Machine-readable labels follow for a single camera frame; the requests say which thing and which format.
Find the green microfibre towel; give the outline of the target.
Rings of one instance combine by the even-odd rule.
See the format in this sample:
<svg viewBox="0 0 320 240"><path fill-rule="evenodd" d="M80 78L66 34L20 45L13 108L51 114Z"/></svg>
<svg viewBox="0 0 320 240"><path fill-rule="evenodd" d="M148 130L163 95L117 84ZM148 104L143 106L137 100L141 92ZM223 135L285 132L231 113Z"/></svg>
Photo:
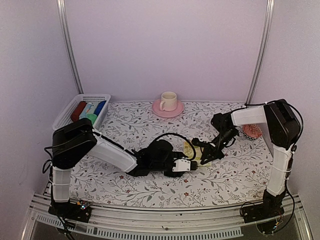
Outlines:
<svg viewBox="0 0 320 240"><path fill-rule="evenodd" d="M91 124L94 125L98 116L94 113L88 113L85 115L86 118L88 118L91 121Z"/></svg>

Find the white plastic basket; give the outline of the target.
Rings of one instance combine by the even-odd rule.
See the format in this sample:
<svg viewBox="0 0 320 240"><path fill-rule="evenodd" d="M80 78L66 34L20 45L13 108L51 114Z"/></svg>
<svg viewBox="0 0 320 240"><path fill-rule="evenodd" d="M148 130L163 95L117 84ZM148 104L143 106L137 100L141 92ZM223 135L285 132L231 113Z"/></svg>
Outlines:
<svg viewBox="0 0 320 240"><path fill-rule="evenodd" d="M58 130L82 118L88 118L92 126L99 130L107 111L110 94L78 94L55 119L52 129Z"/></svg>

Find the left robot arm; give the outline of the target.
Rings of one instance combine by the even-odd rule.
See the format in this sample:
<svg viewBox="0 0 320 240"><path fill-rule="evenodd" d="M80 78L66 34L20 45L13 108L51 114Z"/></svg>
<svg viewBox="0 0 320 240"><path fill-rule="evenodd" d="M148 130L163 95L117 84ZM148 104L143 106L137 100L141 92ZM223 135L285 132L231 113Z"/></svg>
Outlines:
<svg viewBox="0 0 320 240"><path fill-rule="evenodd" d="M83 118L54 131L50 150L52 198L55 209L63 216L74 213L70 200L72 169L85 156L111 164L133 177L144 177L150 172L163 172L167 177L179 177L191 171L192 162L162 136L141 150L128 150L93 128Z"/></svg>

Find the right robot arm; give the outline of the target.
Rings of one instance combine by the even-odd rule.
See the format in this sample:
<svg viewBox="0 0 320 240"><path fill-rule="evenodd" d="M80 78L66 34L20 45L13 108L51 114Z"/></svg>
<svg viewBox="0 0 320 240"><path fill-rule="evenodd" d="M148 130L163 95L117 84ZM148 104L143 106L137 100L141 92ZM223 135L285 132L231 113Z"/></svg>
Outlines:
<svg viewBox="0 0 320 240"><path fill-rule="evenodd" d="M193 138L191 143L202 148L201 164L224 158L223 149L230 147L239 135L238 127L266 124L273 146L270 180L259 206L262 218L269 218L278 210L278 203L286 193L286 181L292 170L293 154L303 132L303 118L285 99L252 104L227 113L216 113L211 125L218 131L212 141Z"/></svg>

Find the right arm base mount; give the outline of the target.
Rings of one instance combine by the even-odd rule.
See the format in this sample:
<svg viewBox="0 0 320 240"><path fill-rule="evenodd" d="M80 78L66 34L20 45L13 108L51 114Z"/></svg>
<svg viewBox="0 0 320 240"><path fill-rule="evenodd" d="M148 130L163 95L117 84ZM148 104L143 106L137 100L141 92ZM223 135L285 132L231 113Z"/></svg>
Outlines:
<svg viewBox="0 0 320 240"><path fill-rule="evenodd" d="M283 215L285 211L282 200L276 202L267 198L262 203L245 202L240 207L239 213L245 223L252 223Z"/></svg>

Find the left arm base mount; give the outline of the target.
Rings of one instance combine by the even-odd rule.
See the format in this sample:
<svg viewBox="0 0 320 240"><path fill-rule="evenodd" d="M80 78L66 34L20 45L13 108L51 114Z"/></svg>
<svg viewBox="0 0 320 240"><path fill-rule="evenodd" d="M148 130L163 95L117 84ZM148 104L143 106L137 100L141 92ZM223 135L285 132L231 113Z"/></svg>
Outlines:
<svg viewBox="0 0 320 240"><path fill-rule="evenodd" d="M92 208L88 203L78 201L56 202L51 201L48 213L61 219L73 220L82 223L88 223L91 217Z"/></svg>

